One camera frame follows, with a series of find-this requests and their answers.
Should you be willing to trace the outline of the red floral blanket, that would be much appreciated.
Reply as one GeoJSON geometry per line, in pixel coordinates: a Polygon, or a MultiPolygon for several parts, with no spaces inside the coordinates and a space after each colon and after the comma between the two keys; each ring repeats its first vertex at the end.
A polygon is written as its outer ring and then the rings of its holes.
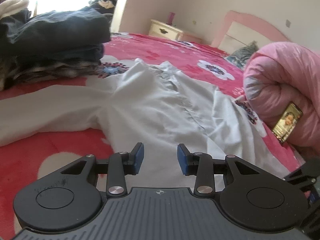
{"type": "MultiPolygon", "coordinates": [[[[198,43],[116,33],[105,44],[104,65],[97,75],[16,85],[1,92],[1,101],[53,85],[87,86],[92,78],[105,79],[124,74],[136,59],[152,66],[168,62],[188,77],[216,86],[246,111],[254,126],[264,127],[266,135],[263,141],[289,173],[301,165],[299,154],[288,144],[280,145],[244,100],[242,71],[225,60],[223,51],[198,43]]],[[[11,239],[21,229],[13,210],[13,200],[18,191],[81,156],[93,154],[104,159],[114,152],[103,131],[97,128],[37,132],[7,145],[1,144],[1,239],[11,239]]]]}

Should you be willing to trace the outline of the pink cup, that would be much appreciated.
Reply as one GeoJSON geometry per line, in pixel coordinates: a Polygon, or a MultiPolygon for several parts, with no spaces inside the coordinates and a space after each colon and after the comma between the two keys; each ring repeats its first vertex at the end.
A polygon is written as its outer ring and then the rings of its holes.
{"type": "Polygon", "coordinates": [[[174,12],[170,12],[169,16],[168,16],[168,20],[167,20],[167,25],[172,25],[173,24],[174,17],[175,17],[175,13],[174,12]]]}

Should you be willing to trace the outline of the white shirt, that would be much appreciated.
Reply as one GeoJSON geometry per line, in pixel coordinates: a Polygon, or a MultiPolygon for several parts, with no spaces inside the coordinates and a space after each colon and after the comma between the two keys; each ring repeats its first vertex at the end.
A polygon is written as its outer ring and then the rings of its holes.
{"type": "Polygon", "coordinates": [[[216,86],[194,80],[168,62],[136,59],[124,74],[87,86],[53,85],[1,101],[1,144],[37,132],[103,131],[112,148],[142,142],[145,157],[129,186],[193,186],[182,175],[177,146],[224,159],[232,154],[280,178],[289,171],[269,151],[262,125],[216,86]]]}

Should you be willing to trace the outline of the cream folded clothes stack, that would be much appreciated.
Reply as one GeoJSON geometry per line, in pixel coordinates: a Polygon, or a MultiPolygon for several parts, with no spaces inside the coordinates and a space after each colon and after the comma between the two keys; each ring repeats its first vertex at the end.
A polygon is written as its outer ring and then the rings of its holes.
{"type": "Polygon", "coordinates": [[[27,8],[29,0],[6,0],[0,4],[0,19],[27,8]]]}

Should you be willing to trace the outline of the cream nightstand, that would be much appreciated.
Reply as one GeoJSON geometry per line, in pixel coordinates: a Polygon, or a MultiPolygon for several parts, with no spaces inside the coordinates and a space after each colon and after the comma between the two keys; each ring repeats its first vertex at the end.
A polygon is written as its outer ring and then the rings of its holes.
{"type": "Polygon", "coordinates": [[[183,31],[158,20],[151,19],[149,36],[181,41],[183,31]]]}

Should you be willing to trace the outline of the pink headboard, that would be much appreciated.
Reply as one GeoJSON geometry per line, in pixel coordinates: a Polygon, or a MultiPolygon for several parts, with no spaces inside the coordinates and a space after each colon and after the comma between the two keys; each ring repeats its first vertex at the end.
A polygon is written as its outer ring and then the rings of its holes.
{"type": "Polygon", "coordinates": [[[232,54],[255,41],[263,47],[272,42],[287,42],[289,39],[267,21],[242,12],[229,11],[211,46],[232,54]]]}

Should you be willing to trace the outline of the pink quilted jacket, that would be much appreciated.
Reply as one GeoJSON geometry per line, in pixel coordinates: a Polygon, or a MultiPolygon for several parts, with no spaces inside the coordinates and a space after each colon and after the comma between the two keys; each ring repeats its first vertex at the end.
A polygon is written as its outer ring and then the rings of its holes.
{"type": "Polygon", "coordinates": [[[265,45],[247,62],[243,87],[250,106],[270,128],[294,103],[303,114],[287,142],[305,157],[319,155],[319,52],[292,42],[265,45]]]}

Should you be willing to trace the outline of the floral pillow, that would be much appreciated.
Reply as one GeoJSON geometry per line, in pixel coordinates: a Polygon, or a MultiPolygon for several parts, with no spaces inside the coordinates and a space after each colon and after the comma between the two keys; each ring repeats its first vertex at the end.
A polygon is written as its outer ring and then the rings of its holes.
{"type": "Polygon", "coordinates": [[[258,50],[259,47],[257,45],[257,41],[252,41],[247,46],[244,46],[233,52],[231,55],[225,57],[225,60],[238,67],[240,70],[244,70],[247,61],[258,50]]]}

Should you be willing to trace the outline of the smartphone with lit screen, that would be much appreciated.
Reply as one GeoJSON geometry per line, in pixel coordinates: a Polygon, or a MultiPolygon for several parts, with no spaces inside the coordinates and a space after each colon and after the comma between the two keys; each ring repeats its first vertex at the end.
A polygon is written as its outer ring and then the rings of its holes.
{"type": "Polygon", "coordinates": [[[272,133],[280,144],[283,144],[288,139],[302,116],[301,109],[291,101],[272,129],[272,133]]]}

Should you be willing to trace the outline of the dark folded clothes stack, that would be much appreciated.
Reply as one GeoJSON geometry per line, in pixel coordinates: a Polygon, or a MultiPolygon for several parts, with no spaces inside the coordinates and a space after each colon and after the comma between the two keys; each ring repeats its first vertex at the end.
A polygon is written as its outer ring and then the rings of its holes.
{"type": "Polygon", "coordinates": [[[110,42],[108,18],[85,7],[1,19],[1,90],[19,83],[91,75],[110,42]]]}

